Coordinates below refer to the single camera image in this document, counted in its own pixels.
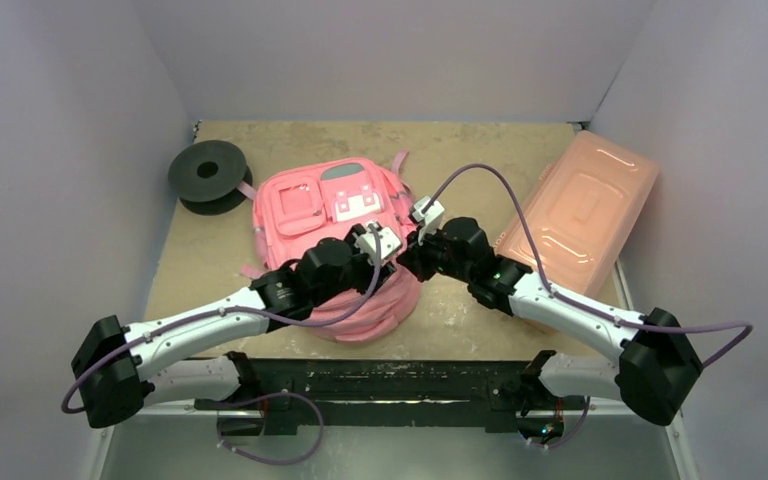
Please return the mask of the pink student backpack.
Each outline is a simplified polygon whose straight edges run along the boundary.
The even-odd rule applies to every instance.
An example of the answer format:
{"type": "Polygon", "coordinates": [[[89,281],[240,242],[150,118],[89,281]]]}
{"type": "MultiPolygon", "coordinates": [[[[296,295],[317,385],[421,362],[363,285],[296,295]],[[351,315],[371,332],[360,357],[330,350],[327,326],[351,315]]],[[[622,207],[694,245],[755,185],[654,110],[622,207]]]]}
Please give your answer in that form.
{"type": "MultiPolygon", "coordinates": [[[[401,177],[408,156],[400,151],[388,167],[362,157],[302,166],[273,175],[258,188],[245,186],[253,202],[257,266],[241,272],[255,279],[284,262],[298,259],[326,237],[342,239],[355,224],[376,222],[406,241],[413,230],[414,196],[401,177]]],[[[404,267],[351,317],[313,334],[343,344],[362,344],[397,328],[420,299],[419,281],[404,267]]]]}

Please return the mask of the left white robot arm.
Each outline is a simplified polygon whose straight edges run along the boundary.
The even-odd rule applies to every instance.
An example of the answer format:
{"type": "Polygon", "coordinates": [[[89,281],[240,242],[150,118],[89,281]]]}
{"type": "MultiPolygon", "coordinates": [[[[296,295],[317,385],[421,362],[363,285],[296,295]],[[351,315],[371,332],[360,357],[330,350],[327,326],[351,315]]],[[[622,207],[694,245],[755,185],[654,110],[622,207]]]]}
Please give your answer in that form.
{"type": "Polygon", "coordinates": [[[393,273],[402,239],[376,222],[326,237],[300,258],[222,299],[160,320],[96,321],[72,360],[74,383],[61,402],[93,428],[123,422],[157,392],[150,380],[195,353],[285,326],[320,328],[356,313],[393,273]]]}

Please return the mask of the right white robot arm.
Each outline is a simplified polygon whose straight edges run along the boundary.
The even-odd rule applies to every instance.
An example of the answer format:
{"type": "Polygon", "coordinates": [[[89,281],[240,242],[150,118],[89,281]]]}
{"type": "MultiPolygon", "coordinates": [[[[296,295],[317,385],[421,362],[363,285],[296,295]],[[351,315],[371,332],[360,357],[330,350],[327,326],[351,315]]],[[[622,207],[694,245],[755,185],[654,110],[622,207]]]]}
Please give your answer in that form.
{"type": "Polygon", "coordinates": [[[496,254],[472,218],[455,218],[426,236],[411,233],[397,261],[420,281],[436,274],[456,279],[480,305],[541,323],[596,351],[594,357],[551,354],[525,375],[521,392],[533,406],[566,396],[618,400],[667,426],[704,370],[673,314],[660,308],[642,314],[545,286],[533,268],[496,254]]]}

